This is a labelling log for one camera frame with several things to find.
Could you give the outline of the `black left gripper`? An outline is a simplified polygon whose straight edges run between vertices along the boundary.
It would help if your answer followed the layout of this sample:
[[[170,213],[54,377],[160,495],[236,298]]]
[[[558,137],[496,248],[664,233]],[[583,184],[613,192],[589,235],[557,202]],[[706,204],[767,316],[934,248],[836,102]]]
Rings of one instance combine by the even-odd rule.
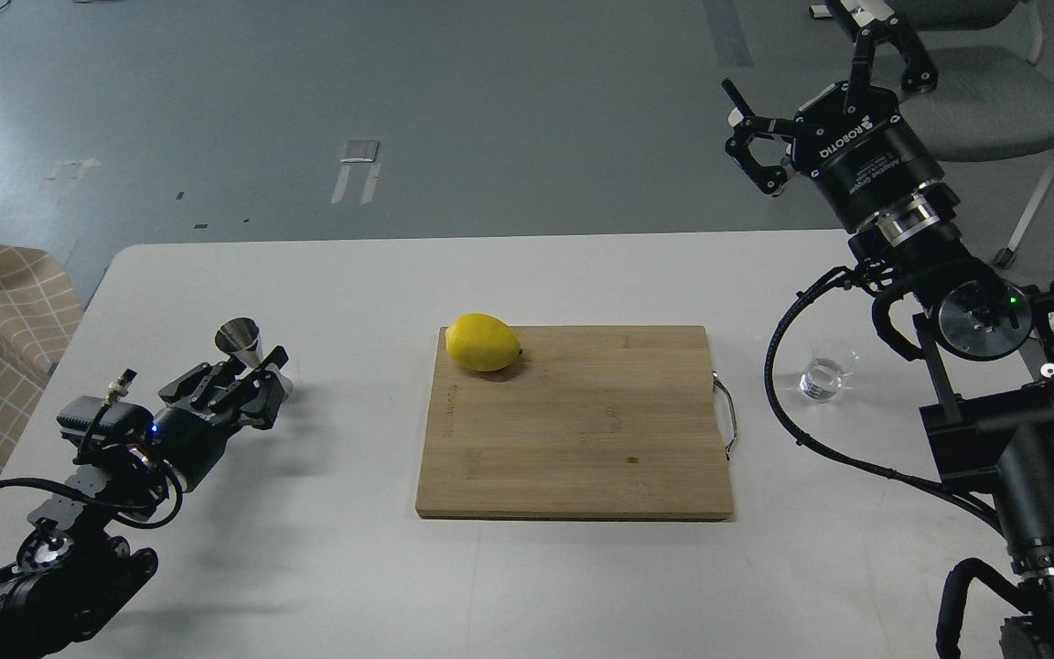
[[[210,474],[231,437],[243,428],[274,427],[289,396],[282,383],[288,362],[279,345],[246,375],[240,360],[203,362],[159,389],[164,407],[154,416],[154,456],[178,476],[186,492]]]

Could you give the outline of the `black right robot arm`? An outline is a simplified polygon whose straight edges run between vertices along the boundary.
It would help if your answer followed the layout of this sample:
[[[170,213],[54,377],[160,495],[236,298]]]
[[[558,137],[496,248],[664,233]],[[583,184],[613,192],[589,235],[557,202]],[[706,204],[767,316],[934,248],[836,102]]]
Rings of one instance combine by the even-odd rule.
[[[770,408],[798,445],[941,498],[1003,536],[1019,581],[978,558],[953,568],[934,638],[941,658],[961,656],[975,581],[1017,610],[1001,626],[1006,658],[1054,658],[1054,283],[1045,291],[1016,286],[967,250],[941,163],[907,125],[897,94],[873,83],[876,50],[890,43],[903,62],[903,92],[937,88],[940,74],[910,16],[889,1],[827,8],[852,39],[850,74],[793,117],[757,115],[730,80],[721,83],[735,104],[733,161],[766,195],[778,195],[790,175],[811,179],[856,258],[803,289],[775,327],[764,366]],[[780,404],[773,381],[780,342],[837,287],[863,289],[878,337],[900,358],[925,364],[937,401],[920,416],[937,482],[838,453]]]

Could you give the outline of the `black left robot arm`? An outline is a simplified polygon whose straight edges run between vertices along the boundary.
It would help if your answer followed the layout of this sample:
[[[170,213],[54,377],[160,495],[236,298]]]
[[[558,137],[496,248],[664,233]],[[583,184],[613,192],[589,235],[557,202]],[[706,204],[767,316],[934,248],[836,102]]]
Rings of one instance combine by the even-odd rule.
[[[42,658],[89,641],[145,587],[158,554],[134,549],[109,525],[154,530],[175,520],[231,437],[274,426],[289,394],[288,360],[281,346],[228,349],[223,362],[197,364],[160,389],[157,413],[124,401],[135,377],[128,370],[104,396],[76,399],[59,413],[74,474],[0,480],[0,491],[48,495],[0,568],[0,658]]]

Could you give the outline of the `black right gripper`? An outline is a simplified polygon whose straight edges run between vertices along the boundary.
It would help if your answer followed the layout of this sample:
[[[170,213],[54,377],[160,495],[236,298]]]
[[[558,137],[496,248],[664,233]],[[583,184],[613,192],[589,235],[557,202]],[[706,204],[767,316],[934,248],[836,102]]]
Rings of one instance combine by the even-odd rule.
[[[903,13],[877,1],[825,1],[824,7],[854,43],[848,81],[824,88],[788,118],[754,113],[735,81],[723,79],[721,89],[733,104],[725,151],[773,199],[796,175],[808,177],[846,231],[863,231],[879,213],[944,177],[902,117],[897,95],[870,86],[876,49],[889,43],[897,50],[905,64],[904,92],[933,92],[940,74]],[[758,161],[757,141],[781,143],[779,161]]]

